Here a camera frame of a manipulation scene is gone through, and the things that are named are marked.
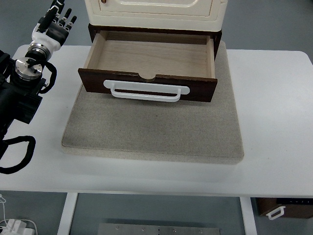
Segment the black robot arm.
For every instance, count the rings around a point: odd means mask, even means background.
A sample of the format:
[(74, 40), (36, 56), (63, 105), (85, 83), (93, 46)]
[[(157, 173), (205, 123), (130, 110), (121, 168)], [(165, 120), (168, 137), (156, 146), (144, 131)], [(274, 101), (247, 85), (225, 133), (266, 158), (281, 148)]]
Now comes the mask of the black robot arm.
[(55, 84), (57, 71), (49, 62), (66, 41), (77, 17), (64, 16), (63, 0), (54, 0), (32, 32), (24, 57), (13, 60), (0, 53), (0, 137), (4, 138), (14, 120), (29, 124), (42, 100)]

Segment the white robotic hand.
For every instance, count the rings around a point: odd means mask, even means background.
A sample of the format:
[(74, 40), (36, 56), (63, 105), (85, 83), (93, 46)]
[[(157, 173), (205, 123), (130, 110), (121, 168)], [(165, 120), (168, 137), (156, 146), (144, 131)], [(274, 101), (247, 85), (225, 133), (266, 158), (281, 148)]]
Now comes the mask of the white robotic hand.
[(66, 41), (77, 17), (73, 16), (68, 24), (66, 21), (72, 9), (69, 8), (58, 21), (64, 8), (64, 0), (53, 0), (49, 10), (36, 24), (32, 32), (32, 50), (58, 51)]

